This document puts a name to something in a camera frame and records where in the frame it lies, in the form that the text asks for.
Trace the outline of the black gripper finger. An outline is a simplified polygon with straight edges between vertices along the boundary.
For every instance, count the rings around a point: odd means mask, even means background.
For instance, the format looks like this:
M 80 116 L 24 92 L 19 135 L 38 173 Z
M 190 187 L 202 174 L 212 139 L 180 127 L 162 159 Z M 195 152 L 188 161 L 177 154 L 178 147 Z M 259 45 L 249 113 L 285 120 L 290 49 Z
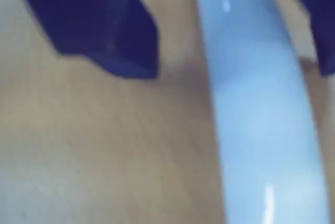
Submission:
M 26 0 L 55 49 L 128 79 L 159 75 L 158 28 L 141 0 Z
M 309 14 L 320 73 L 334 74 L 334 0 L 300 0 Z

